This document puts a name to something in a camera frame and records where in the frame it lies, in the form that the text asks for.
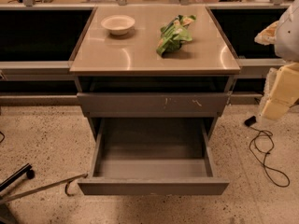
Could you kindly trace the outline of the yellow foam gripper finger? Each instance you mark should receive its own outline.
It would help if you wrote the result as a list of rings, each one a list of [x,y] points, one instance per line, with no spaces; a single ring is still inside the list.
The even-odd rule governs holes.
[[[260,118],[280,119],[299,99],[299,63],[271,68],[265,81],[260,102]]]
[[[276,29],[278,21],[275,21],[258,33],[254,41],[261,45],[275,45],[276,44]]]

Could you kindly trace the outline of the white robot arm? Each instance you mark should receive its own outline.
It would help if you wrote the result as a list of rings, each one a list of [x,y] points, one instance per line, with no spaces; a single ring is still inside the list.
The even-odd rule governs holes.
[[[254,41],[273,45],[275,54],[289,62],[270,69],[260,102],[259,120],[276,121],[299,99],[299,0],[294,0],[279,20],[258,33]]]

